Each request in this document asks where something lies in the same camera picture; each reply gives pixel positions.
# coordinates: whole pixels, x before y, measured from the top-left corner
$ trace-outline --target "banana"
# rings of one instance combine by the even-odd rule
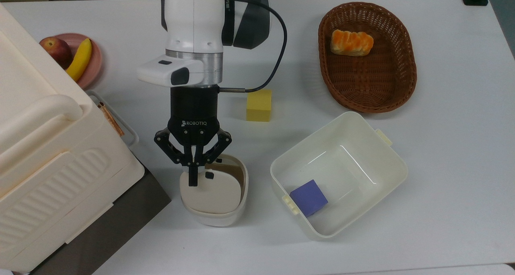
[[[86,38],[80,43],[79,48],[77,49],[77,53],[73,57],[72,63],[68,69],[66,69],[66,73],[68,73],[68,75],[70,75],[70,77],[72,77],[75,82],[80,79],[84,73],[84,70],[88,66],[92,50],[93,48],[91,46],[91,40]]]

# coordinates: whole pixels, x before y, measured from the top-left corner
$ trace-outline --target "purple block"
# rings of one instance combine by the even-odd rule
[[[306,217],[316,213],[327,204],[327,198],[325,198],[314,180],[310,180],[291,191],[290,197]]]

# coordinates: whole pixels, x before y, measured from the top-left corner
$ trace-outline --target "robotiq logo text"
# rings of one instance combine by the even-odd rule
[[[186,125],[204,125],[204,126],[207,126],[208,123],[205,122],[205,121],[182,121],[182,125],[181,127],[184,127]]]

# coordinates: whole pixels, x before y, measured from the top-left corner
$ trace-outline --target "white bowl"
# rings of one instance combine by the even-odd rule
[[[390,145],[361,115],[345,112],[272,163],[274,192],[309,238],[331,238],[406,179],[406,163]],[[313,179],[328,204],[306,218],[289,193]]]
[[[181,191],[181,199],[184,207],[193,214],[194,218],[199,221],[202,224],[210,225],[213,227],[227,227],[229,225],[232,225],[235,223],[243,214],[243,211],[245,209],[245,204],[247,202],[247,194],[249,189],[249,173],[247,171],[247,167],[243,162],[241,162],[238,158],[235,158],[233,156],[227,155],[227,154],[220,154],[219,158],[222,159],[221,163],[212,163],[211,165],[206,165],[206,169],[214,169],[214,170],[220,170],[224,171],[225,167],[234,168],[237,167],[241,171],[241,177],[236,177],[239,175],[236,174],[229,174],[226,173],[227,176],[233,176],[235,177],[241,186],[241,191],[238,192],[238,194],[241,196],[241,200],[239,202],[239,205],[234,209],[233,211],[229,211],[227,213],[208,213],[205,211],[198,211],[196,209],[193,209],[192,206],[188,205],[186,201],[190,201],[188,198],[184,198],[184,196],[189,195],[191,193],[186,191]],[[181,176],[180,185],[181,187],[187,187],[188,179],[187,174],[183,174]],[[209,194],[204,193],[205,195],[214,195],[219,196],[220,194]]]

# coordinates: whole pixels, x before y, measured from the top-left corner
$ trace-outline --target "pink plate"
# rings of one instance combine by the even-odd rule
[[[56,35],[55,37],[64,40],[72,50],[72,55],[75,56],[77,52],[77,48],[79,48],[79,44],[88,38],[85,35],[81,35],[79,33],[63,33],[60,35]],[[90,86],[93,82],[96,81],[98,75],[100,74],[100,70],[102,68],[102,53],[97,46],[97,44],[90,38],[91,45],[93,46],[93,50],[91,52],[91,59],[88,64],[88,67],[84,70],[82,77],[79,78],[77,84],[85,89]]]

